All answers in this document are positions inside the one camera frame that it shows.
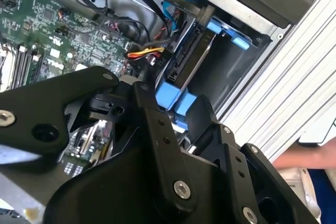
blue drive bracket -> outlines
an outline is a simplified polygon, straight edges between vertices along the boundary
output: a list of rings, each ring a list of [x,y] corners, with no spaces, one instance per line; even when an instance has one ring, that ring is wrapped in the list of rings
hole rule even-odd
[[[175,119],[174,123],[184,128],[188,129],[185,123],[184,117],[187,110],[196,100],[197,96],[190,94],[187,90],[183,93],[181,90],[170,83],[163,82],[159,88],[156,90],[156,100],[159,106],[165,108],[166,110],[172,109],[175,105]]]

motherboard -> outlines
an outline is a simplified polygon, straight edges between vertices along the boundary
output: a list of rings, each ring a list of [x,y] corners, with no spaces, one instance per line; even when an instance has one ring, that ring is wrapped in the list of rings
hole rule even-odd
[[[117,76],[129,71],[127,38],[54,0],[0,0],[0,32],[0,77],[9,79],[2,91],[91,66]],[[62,158],[64,172],[74,177],[108,158],[112,128],[99,121],[73,134]]]
[[[125,72],[130,41],[54,0],[0,0],[0,19],[20,70],[11,88],[91,66]]]

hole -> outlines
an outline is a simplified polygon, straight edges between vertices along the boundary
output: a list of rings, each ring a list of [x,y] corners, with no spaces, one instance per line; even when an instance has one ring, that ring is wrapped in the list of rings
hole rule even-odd
[[[164,126],[164,122],[161,119],[159,119],[157,122],[159,123],[159,125]]]
[[[179,185],[178,188],[179,188],[179,190],[180,190],[181,193],[183,193],[183,194],[186,194],[186,193],[187,193],[187,189],[186,189],[184,186]]]
[[[37,124],[31,131],[34,138],[45,143],[50,143],[58,138],[58,130],[51,124]]]
[[[266,223],[279,223],[280,215],[274,201],[270,198],[265,198],[259,203],[261,215],[265,218]]]
[[[168,137],[164,137],[163,138],[163,141],[166,143],[166,144],[170,144],[170,139]]]
[[[216,159],[215,161],[213,161],[213,163],[217,165],[218,168],[221,168],[221,161],[219,159]]]
[[[9,116],[5,113],[1,113],[0,114],[0,121],[7,121],[7,119],[9,118]]]
[[[118,106],[112,110],[112,115],[122,115],[124,112],[125,109],[123,107]]]
[[[241,171],[238,171],[238,174],[239,174],[242,178],[245,178],[245,174],[242,173]]]
[[[254,216],[253,216],[250,212],[247,212],[247,216],[248,216],[250,219],[254,219]]]

chip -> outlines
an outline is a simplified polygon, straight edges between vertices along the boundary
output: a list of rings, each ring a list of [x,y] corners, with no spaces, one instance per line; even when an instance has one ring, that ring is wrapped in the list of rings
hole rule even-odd
[[[91,36],[89,34],[83,34],[81,40],[84,43],[89,43]]]
[[[44,14],[43,14],[43,16],[44,16],[45,18],[52,19],[52,15],[53,15],[53,12],[52,12],[52,11],[50,11],[50,10],[48,10],[48,9],[45,9],[45,10],[44,10]]]

screw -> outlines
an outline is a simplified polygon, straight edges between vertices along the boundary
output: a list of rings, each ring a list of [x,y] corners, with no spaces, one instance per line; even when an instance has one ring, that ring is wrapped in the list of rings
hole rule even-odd
[[[227,134],[230,134],[230,133],[231,133],[231,130],[230,130],[228,127],[226,127],[226,126],[224,126],[224,131],[225,131]]]
[[[147,85],[142,84],[142,85],[140,85],[140,88],[142,88],[145,91],[149,91],[149,88],[148,88]]]
[[[15,122],[15,115],[7,110],[0,110],[0,127],[7,127]]]
[[[174,191],[181,199],[189,199],[191,196],[190,188],[182,180],[174,183]]]
[[[106,79],[109,79],[109,80],[112,80],[113,77],[112,75],[108,74],[108,73],[104,73],[103,76],[106,78]]]
[[[159,125],[164,126],[164,122],[161,119],[159,119],[157,122]]]
[[[255,148],[254,146],[251,146],[251,150],[252,150],[254,153],[258,153],[258,149]]]
[[[163,141],[166,143],[166,144],[170,144],[170,139],[168,137],[164,137],[163,138]]]
[[[244,214],[245,218],[248,220],[249,223],[251,223],[251,224],[257,224],[258,223],[257,216],[248,207],[243,208],[243,214]]]

